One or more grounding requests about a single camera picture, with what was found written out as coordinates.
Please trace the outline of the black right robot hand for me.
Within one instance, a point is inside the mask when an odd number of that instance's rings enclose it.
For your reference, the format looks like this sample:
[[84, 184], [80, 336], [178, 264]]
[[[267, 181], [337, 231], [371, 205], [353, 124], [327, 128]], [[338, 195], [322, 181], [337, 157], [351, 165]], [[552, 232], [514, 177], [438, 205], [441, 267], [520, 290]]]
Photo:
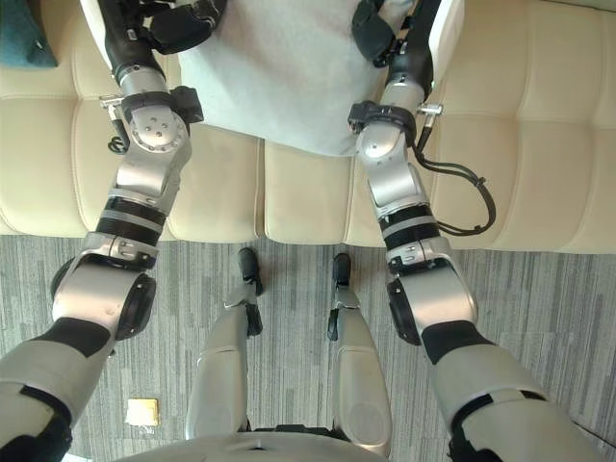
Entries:
[[351, 33], [362, 56], [388, 69], [389, 81], [404, 79], [429, 96], [443, 78], [461, 35], [463, 1], [418, 1], [396, 32], [379, 14], [381, 1], [362, 1]]

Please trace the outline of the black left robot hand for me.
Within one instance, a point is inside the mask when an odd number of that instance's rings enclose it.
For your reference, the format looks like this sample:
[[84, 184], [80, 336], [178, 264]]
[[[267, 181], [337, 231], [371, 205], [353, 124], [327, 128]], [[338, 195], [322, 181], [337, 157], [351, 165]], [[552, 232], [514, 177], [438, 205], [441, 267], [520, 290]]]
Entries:
[[207, 40], [225, 1], [83, 1], [82, 11], [116, 78], [134, 66], [158, 69], [153, 53], [173, 55]]

